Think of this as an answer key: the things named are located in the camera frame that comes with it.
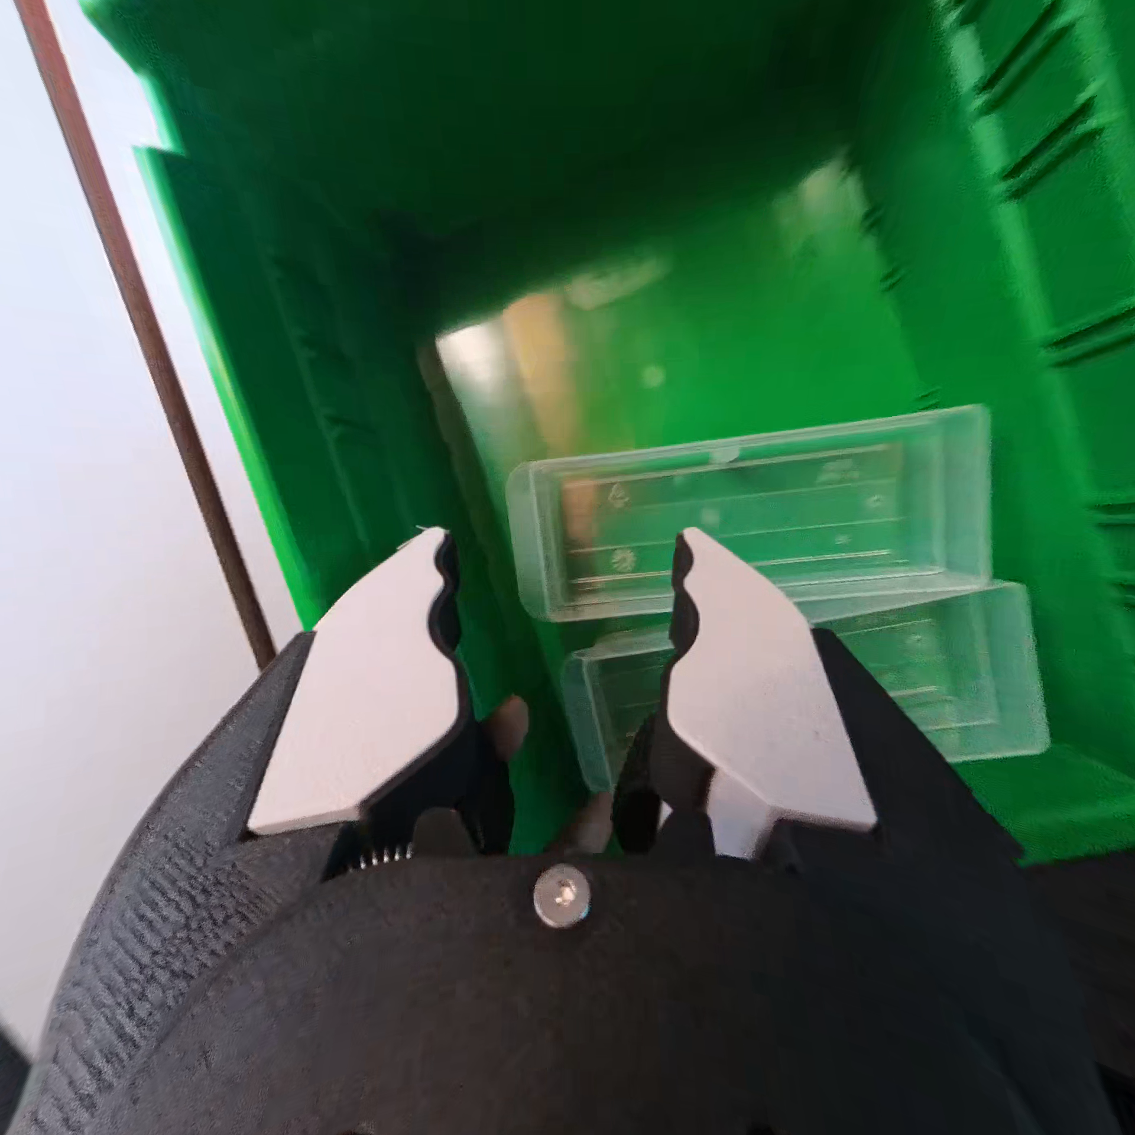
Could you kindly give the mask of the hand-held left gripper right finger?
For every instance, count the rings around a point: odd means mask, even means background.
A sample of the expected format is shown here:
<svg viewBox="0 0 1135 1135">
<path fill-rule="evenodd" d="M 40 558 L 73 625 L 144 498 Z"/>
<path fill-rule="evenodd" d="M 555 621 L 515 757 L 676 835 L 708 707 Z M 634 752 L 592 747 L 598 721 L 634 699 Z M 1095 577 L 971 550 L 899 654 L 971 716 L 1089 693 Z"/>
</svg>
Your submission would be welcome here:
<svg viewBox="0 0 1135 1135">
<path fill-rule="evenodd" d="M 665 725 L 708 764 L 693 805 L 717 854 L 758 857 L 776 822 L 877 829 L 811 621 L 699 526 L 676 542 L 671 643 Z"/>
</svg>

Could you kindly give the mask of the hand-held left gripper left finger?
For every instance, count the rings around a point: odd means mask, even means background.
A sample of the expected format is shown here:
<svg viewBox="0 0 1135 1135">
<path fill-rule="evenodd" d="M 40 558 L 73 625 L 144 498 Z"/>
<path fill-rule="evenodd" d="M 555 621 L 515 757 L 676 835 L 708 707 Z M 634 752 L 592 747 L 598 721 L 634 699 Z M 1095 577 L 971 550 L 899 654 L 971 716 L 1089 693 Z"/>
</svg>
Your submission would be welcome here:
<svg viewBox="0 0 1135 1135">
<path fill-rule="evenodd" d="M 453 596 L 446 550 L 442 526 L 418 529 L 321 616 L 251 835 L 362 818 L 461 725 L 456 648 L 436 622 Z"/>
</svg>

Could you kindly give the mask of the clear plastic drawer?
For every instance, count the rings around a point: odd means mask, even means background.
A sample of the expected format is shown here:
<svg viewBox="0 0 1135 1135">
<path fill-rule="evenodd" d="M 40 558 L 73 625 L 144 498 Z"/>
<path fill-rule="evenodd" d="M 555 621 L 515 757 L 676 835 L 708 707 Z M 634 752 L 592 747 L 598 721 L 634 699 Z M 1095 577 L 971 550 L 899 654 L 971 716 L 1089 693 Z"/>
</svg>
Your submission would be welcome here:
<svg viewBox="0 0 1135 1135">
<path fill-rule="evenodd" d="M 523 609 L 552 622 L 671 610 L 695 526 L 814 621 L 992 580 L 984 407 L 522 463 L 507 513 Z"/>
<path fill-rule="evenodd" d="M 953 761 L 1029 757 L 1052 747 L 1029 591 L 984 591 L 827 621 L 854 660 Z M 612 792 L 642 721 L 659 707 L 676 648 L 665 625 L 614 632 L 562 664 L 580 775 Z"/>
</svg>

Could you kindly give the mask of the green plastic bin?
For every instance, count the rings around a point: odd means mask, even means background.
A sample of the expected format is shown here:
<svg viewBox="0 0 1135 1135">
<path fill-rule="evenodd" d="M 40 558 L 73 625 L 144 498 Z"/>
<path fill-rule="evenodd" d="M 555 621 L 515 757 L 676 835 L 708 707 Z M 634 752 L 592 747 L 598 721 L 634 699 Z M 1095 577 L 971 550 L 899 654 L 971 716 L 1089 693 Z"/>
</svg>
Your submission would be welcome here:
<svg viewBox="0 0 1135 1135">
<path fill-rule="evenodd" d="M 583 794 L 518 594 L 526 460 L 992 414 L 1052 747 L 964 761 L 1029 860 L 1132 850 L 1132 4 L 82 4 L 309 630 L 422 526 L 515 852 Z"/>
</svg>

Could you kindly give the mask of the thin dark brown strip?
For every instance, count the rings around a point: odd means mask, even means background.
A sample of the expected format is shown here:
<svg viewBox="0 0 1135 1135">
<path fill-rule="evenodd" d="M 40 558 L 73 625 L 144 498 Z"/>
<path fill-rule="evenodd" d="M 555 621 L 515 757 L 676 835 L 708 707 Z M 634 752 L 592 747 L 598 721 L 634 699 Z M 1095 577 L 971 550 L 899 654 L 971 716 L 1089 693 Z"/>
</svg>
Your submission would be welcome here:
<svg viewBox="0 0 1135 1135">
<path fill-rule="evenodd" d="M 73 70 L 67 64 L 60 35 L 56 29 L 48 4 L 44 0 L 19 0 L 14 11 L 20 19 L 20 29 L 30 43 L 37 71 L 44 78 L 46 97 L 63 131 L 67 154 L 79 173 L 79 187 L 91 208 L 101 243 L 105 248 L 105 261 L 112 269 L 114 285 L 122 292 L 125 309 L 136 331 L 143 357 L 147 365 L 152 385 L 156 390 L 162 418 L 169 423 L 172 442 L 177 448 L 177 460 L 188 471 L 193 498 L 204 519 L 212 549 L 216 555 L 223 580 L 236 602 L 238 622 L 248 636 L 248 648 L 256 660 L 256 668 L 269 668 L 278 657 L 278 643 L 270 625 L 265 621 L 259 594 L 248 571 L 248 560 L 242 555 L 238 535 L 228 519 L 228 509 L 223 502 L 220 483 L 213 477 L 204 442 L 193 420 L 193 409 L 188 403 L 175 357 L 169 352 L 161 316 L 155 309 L 143 265 L 136 260 L 130 230 L 125 226 L 112 179 L 105 173 L 105 163 L 93 140 Z"/>
</svg>

